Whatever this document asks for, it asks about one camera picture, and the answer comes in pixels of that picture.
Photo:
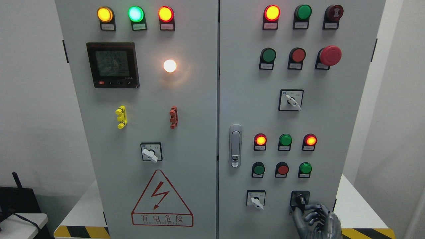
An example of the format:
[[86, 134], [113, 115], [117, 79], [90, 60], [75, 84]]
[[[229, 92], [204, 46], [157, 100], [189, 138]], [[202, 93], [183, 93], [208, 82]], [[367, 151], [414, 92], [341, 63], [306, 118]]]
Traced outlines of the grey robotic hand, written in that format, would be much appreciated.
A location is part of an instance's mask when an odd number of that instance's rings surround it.
[[308, 204], [311, 212], [305, 217], [298, 207], [294, 208], [293, 220], [300, 239], [342, 239], [341, 222], [334, 212], [323, 204]]

